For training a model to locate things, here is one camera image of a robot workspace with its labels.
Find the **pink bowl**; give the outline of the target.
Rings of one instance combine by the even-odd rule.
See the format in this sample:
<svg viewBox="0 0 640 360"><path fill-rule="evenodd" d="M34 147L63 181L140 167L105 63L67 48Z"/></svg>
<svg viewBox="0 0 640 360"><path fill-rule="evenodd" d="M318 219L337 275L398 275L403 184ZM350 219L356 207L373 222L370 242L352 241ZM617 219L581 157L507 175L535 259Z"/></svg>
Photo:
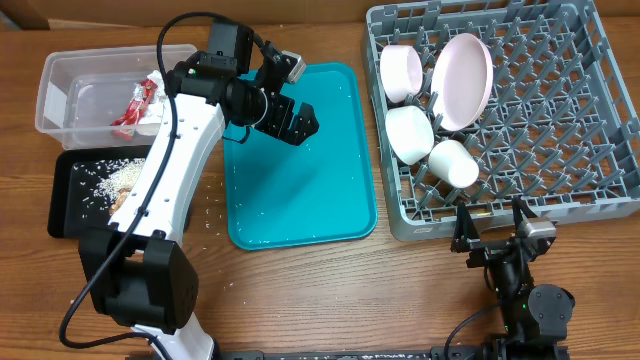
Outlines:
<svg viewBox="0 0 640 360"><path fill-rule="evenodd" d="M386 97L400 103L416 95L423 84L423 66L417 51L409 45L388 45L380 55L380 77Z"/></svg>

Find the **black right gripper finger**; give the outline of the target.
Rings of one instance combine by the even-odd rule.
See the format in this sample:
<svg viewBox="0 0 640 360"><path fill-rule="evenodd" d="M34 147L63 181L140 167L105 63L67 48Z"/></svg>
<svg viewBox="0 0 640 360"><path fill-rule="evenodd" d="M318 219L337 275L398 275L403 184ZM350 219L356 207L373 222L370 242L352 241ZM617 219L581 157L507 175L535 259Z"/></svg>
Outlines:
<svg viewBox="0 0 640 360"><path fill-rule="evenodd" d="M537 218L537 215L520 196L512 198L511 207L515 225L520 225L524 219Z"/></svg>
<svg viewBox="0 0 640 360"><path fill-rule="evenodd" d="M457 204L453 240L456 243L469 243L480 240L479 233L464 202Z"/></svg>

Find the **white bowl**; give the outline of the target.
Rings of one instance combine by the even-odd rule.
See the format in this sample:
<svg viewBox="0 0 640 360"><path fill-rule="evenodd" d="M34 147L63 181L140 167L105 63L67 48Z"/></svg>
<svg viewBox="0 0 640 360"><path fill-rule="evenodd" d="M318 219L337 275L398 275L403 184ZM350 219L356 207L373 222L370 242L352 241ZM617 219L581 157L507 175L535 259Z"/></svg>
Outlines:
<svg viewBox="0 0 640 360"><path fill-rule="evenodd" d="M417 106L391 109L385 116L385 130L396 157L413 165L426 157L434 146L434 133L427 115Z"/></svg>

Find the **brown food chunk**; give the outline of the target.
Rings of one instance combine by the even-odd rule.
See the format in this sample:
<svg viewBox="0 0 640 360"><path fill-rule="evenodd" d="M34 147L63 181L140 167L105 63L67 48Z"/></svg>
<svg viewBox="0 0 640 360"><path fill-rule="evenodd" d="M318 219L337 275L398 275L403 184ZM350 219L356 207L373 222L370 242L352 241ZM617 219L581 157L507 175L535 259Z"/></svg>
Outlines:
<svg viewBox="0 0 640 360"><path fill-rule="evenodd" d="M114 215L115 212L124 204L130 192L130 188L122 188L118 191L116 200L109 207L110 215Z"/></svg>

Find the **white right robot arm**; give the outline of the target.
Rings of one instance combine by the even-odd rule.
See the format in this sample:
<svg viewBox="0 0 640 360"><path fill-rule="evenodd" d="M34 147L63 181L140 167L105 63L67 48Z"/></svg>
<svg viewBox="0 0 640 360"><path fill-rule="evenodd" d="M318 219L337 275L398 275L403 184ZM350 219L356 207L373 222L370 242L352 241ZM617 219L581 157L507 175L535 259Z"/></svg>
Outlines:
<svg viewBox="0 0 640 360"><path fill-rule="evenodd" d="M564 288L537 285L529 264L544 255L556 240L556 226L536 215L518 197L511 201L515 232L500 241L480 239L467 206L460 202L451 243L455 253L467 253L466 265L481 268L485 285L497 303L469 316L457 325L433 359L568 359L559 343L568 335L568 323L576 305ZM498 309L505 332L493 334L479 346L455 346L453 339L467 325Z"/></svg>

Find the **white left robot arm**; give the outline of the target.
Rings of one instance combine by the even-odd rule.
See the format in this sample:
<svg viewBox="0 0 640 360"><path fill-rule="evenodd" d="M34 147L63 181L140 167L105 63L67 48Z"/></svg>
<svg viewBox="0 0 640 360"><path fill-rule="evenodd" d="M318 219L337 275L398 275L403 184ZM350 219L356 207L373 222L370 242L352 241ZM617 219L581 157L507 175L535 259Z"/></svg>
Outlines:
<svg viewBox="0 0 640 360"><path fill-rule="evenodd" d="M80 298L162 359L221 355L196 318L199 278L182 244L201 173L226 128L292 146L319 129L311 105L281 92L304 73L302 57L225 16L211 20L208 49L161 70L164 113L142 171L108 224L88 229L78 247L86 277Z"/></svg>

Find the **pink plate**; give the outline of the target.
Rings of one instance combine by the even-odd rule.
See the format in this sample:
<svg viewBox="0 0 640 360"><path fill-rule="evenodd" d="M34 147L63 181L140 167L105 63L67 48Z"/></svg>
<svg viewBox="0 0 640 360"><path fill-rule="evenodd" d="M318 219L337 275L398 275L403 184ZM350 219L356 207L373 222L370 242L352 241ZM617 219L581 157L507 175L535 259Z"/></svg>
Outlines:
<svg viewBox="0 0 640 360"><path fill-rule="evenodd" d="M488 104L493 79L488 47L470 33L454 36L438 56L431 82L441 127L458 131L475 122Z"/></svg>

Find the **small white cup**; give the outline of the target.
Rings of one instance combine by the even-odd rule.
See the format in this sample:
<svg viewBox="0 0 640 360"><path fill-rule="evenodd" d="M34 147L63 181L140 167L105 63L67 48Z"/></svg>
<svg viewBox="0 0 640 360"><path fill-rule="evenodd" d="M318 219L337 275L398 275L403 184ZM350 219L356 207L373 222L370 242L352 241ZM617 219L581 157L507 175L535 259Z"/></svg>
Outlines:
<svg viewBox="0 0 640 360"><path fill-rule="evenodd" d="M446 140L433 147L429 154L430 171L455 188L467 188L479 177L479 166L458 141Z"/></svg>

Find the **white napkin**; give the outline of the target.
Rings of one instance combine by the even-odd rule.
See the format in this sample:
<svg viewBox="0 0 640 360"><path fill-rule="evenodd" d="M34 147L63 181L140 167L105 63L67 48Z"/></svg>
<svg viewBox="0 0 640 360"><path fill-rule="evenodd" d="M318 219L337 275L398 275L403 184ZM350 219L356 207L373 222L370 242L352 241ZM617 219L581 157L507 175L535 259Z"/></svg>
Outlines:
<svg viewBox="0 0 640 360"><path fill-rule="evenodd" d="M155 136L159 131L165 113L167 95L162 76L158 70L148 74L147 79L156 85L156 89L144 115L138 122L136 132L141 136Z"/></svg>

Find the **white rice pile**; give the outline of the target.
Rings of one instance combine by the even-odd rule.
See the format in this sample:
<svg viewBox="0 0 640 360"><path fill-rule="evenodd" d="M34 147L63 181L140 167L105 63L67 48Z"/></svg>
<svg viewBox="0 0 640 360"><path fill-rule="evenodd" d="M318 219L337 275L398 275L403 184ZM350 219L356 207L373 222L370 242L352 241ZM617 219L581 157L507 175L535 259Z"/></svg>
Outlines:
<svg viewBox="0 0 640 360"><path fill-rule="evenodd" d="M144 158L77 162L71 168L67 216L80 223L105 223L122 188L133 189Z"/></svg>

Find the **red snack wrapper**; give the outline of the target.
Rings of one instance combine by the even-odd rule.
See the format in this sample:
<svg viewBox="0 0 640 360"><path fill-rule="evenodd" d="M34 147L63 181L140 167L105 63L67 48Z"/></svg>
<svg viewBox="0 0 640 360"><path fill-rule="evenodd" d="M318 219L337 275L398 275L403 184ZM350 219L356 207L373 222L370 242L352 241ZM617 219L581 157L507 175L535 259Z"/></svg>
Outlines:
<svg viewBox="0 0 640 360"><path fill-rule="evenodd" d="M154 97L158 85L151 79L143 80L135 85L133 90L132 99L124 112L124 114L117 120L111 123L112 126L133 126L139 125L146 115L149 105L154 102ZM157 133L157 129L124 129L124 130L112 130L111 134L120 137L124 140L131 141L135 134L141 136L154 136Z"/></svg>

